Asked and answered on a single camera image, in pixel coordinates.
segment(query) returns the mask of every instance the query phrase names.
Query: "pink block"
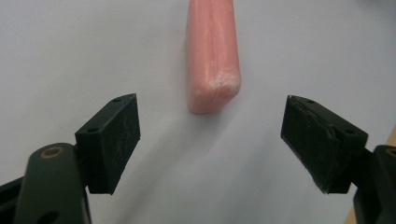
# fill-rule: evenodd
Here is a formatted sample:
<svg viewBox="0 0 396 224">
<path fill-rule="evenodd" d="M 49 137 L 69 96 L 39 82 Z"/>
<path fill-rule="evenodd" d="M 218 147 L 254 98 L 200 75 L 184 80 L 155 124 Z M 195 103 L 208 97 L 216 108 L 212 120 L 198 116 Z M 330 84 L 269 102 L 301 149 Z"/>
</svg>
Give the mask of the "pink block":
<svg viewBox="0 0 396 224">
<path fill-rule="evenodd" d="M 190 110 L 219 112 L 241 87 L 233 0 L 190 0 L 186 40 Z"/>
</svg>

